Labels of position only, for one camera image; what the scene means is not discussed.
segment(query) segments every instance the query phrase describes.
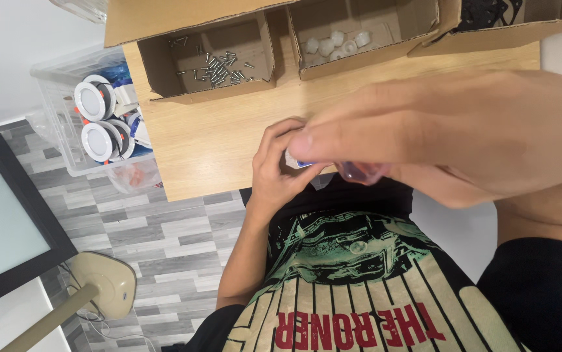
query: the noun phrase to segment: beige lamp base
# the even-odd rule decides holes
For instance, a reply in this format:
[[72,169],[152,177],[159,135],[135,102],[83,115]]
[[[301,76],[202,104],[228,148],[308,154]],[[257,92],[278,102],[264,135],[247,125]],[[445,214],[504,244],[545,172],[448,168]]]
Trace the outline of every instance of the beige lamp base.
[[[91,284],[98,288],[94,303],[107,318],[121,319],[129,314],[136,288],[135,271],[129,265],[103,254],[82,252],[74,258],[71,270],[82,287]],[[69,283],[77,286],[72,277]],[[98,313],[91,303],[83,308]]]

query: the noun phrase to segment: desk surface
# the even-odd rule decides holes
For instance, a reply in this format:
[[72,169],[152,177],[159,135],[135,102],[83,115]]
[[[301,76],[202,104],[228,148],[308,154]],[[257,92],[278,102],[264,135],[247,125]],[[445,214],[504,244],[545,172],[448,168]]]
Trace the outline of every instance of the desk surface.
[[313,116],[372,82],[479,69],[539,69],[540,45],[400,58],[338,75],[301,81],[285,11],[267,15],[275,52],[277,88],[191,105],[149,101],[152,93],[136,43],[123,46],[168,200],[251,186],[251,159],[263,129],[289,116]]

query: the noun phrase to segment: black frame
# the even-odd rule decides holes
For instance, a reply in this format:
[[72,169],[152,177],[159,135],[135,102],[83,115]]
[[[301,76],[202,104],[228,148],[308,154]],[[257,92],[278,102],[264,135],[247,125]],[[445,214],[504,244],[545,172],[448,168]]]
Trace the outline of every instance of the black frame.
[[1,134],[0,173],[51,247],[49,251],[0,274],[1,298],[78,252]]

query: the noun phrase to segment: power cord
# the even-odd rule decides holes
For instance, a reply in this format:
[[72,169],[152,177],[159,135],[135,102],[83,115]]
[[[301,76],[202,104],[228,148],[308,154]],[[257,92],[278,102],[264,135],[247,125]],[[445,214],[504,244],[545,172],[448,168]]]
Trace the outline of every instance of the power cord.
[[[70,269],[70,267],[68,266],[68,264],[66,264],[66,262],[64,262],[63,264],[64,264],[66,267],[62,266],[61,264],[58,264],[58,266],[59,266],[60,268],[64,269],[64,271],[66,271],[66,272],[70,275],[70,277],[73,278],[74,282],[75,282],[75,283],[77,284],[77,286],[78,286],[78,287],[77,287],[77,286],[75,286],[75,285],[69,284],[68,286],[66,286],[66,289],[67,289],[68,287],[72,287],[72,288],[74,288],[75,290],[79,291],[79,290],[80,290],[80,287],[81,287],[81,284],[79,284],[79,281],[78,281],[77,278],[74,276],[73,271]],[[94,308],[96,309],[96,311],[98,312],[98,314],[96,314],[96,313],[94,313],[94,312],[85,313],[84,316],[80,315],[79,313],[75,313],[75,314],[76,314],[78,317],[82,318],[83,320],[86,320],[87,322],[89,322],[90,326],[92,326],[92,328],[94,329],[94,331],[96,331],[97,334],[101,335],[102,337],[104,337],[104,338],[106,338],[106,339],[110,339],[110,340],[120,340],[120,339],[123,339],[123,338],[129,338],[129,337],[132,337],[132,336],[139,336],[139,337],[141,337],[141,338],[144,338],[144,342],[148,342],[146,346],[151,345],[151,348],[153,349],[153,352],[156,352],[156,351],[155,351],[155,346],[153,346],[153,342],[151,341],[151,339],[149,339],[148,337],[146,337],[146,336],[144,336],[144,335],[140,335],[140,334],[131,334],[131,335],[125,335],[125,336],[121,336],[121,337],[117,337],[117,338],[116,338],[116,337],[108,336],[108,334],[111,332],[111,328],[110,328],[110,326],[109,326],[107,323],[105,323],[105,315],[103,315],[103,313],[101,312],[101,309],[98,309],[98,306],[96,305],[96,303],[95,303],[94,301],[90,300],[89,302],[94,306]],[[96,316],[96,319],[91,319],[91,318],[88,317],[88,315],[94,315],[94,316]],[[108,329],[107,334],[103,334],[101,331],[98,331],[98,329],[96,328],[96,326],[94,326],[93,323],[101,323],[101,331],[104,330],[103,325],[107,326],[107,329]]]

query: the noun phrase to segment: cardboard box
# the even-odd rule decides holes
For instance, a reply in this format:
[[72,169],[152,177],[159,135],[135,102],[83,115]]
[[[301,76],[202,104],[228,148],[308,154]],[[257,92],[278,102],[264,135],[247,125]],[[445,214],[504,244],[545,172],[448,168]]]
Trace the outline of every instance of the cardboard box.
[[[290,37],[301,80],[331,75],[405,56],[423,40],[433,37],[439,22],[436,0],[303,0],[287,6]],[[305,44],[331,32],[344,32],[344,41],[361,31],[371,32],[371,42],[354,55],[315,62]]]
[[515,48],[562,33],[562,0],[525,0],[512,26],[452,33],[461,22],[461,0],[440,0],[439,34],[409,57]]
[[[240,9],[214,1],[177,6],[167,0],[113,0],[109,2],[105,46],[137,41],[148,83],[162,96],[156,101],[190,104],[275,88],[272,41],[261,10],[270,4],[264,0],[242,5],[251,11],[234,12]],[[185,46],[171,45],[173,39],[183,36],[188,37]],[[203,46],[200,56],[196,50],[199,45]],[[212,88],[209,79],[194,79],[193,69],[199,69],[198,78],[206,75],[200,70],[208,66],[206,52],[224,56],[226,51],[237,57],[227,68],[229,72],[241,70],[247,78],[253,77],[252,81],[231,84],[227,76],[221,86]],[[245,67],[245,62],[255,68]]]

